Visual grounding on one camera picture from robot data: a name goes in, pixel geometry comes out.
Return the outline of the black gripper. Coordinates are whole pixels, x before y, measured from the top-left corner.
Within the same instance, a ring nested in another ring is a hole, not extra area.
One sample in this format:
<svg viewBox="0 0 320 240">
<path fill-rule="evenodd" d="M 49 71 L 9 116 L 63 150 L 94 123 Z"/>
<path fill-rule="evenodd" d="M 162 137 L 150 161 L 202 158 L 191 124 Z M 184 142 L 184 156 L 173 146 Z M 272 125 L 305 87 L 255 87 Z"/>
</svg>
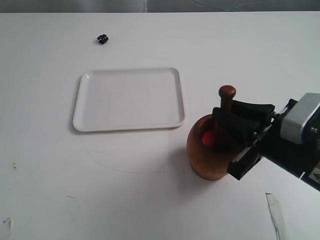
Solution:
<svg viewBox="0 0 320 240">
<path fill-rule="evenodd" d="M 290 99 L 281 113 L 272 104 L 254 104 L 233 100 L 231 112 L 214 107 L 214 149 L 221 153 L 243 151 L 227 172 L 240 180 L 265 157 L 287 172 L 296 175 L 298 145 L 281 138 L 282 120 L 297 103 Z"/>
</svg>

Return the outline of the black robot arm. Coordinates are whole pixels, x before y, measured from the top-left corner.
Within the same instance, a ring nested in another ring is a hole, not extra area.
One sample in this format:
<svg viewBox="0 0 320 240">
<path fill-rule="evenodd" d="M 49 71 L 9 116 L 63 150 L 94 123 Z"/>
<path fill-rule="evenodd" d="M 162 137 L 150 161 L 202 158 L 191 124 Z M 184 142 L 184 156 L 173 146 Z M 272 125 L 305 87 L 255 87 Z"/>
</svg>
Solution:
<svg viewBox="0 0 320 240">
<path fill-rule="evenodd" d="M 266 158 L 320 189 L 320 100 L 316 94 L 290 99 L 280 113 L 272 104 L 232 100 L 228 106 L 212 110 L 215 124 L 240 151 L 228 164 L 227 173 L 240 180 Z"/>
</svg>

